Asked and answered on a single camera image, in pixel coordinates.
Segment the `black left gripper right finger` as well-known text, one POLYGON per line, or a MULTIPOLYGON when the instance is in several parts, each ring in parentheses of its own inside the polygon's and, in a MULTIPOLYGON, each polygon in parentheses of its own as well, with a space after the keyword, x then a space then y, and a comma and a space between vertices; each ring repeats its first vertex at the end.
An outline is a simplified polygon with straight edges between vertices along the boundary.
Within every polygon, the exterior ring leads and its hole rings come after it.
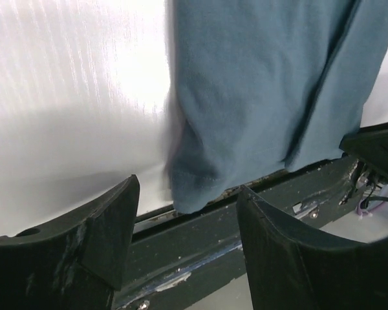
POLYGON ((388 237, 329 234, 247 187, 236 208, 254 309, 388 309, 388 237))

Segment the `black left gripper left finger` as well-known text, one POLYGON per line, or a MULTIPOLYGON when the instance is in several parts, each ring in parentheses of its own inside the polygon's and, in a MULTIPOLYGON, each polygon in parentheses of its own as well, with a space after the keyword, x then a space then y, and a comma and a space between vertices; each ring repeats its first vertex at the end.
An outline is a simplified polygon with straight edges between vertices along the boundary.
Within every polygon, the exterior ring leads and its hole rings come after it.
POLYGON ((0 309, 111 309, 139 195, 133 175, 49 222, 0 236, 0 309))

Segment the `grey blue t shirt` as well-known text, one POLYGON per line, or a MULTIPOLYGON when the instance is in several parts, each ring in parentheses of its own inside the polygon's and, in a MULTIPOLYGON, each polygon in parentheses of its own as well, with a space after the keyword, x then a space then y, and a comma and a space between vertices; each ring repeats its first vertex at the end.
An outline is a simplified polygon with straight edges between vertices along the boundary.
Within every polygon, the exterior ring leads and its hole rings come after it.
POLYGON ((388 1, 175 1, 174 208, 341 156, 388 49, 388 1))

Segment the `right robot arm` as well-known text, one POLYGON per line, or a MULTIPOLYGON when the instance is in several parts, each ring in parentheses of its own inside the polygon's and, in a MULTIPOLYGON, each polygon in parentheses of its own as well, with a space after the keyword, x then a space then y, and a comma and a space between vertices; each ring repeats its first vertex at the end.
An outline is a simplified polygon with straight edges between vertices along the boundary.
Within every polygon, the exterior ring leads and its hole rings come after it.
POLYGON ((340 149, 358 158, 388 183, 388 123, 361 128, 346 135, 340 149))

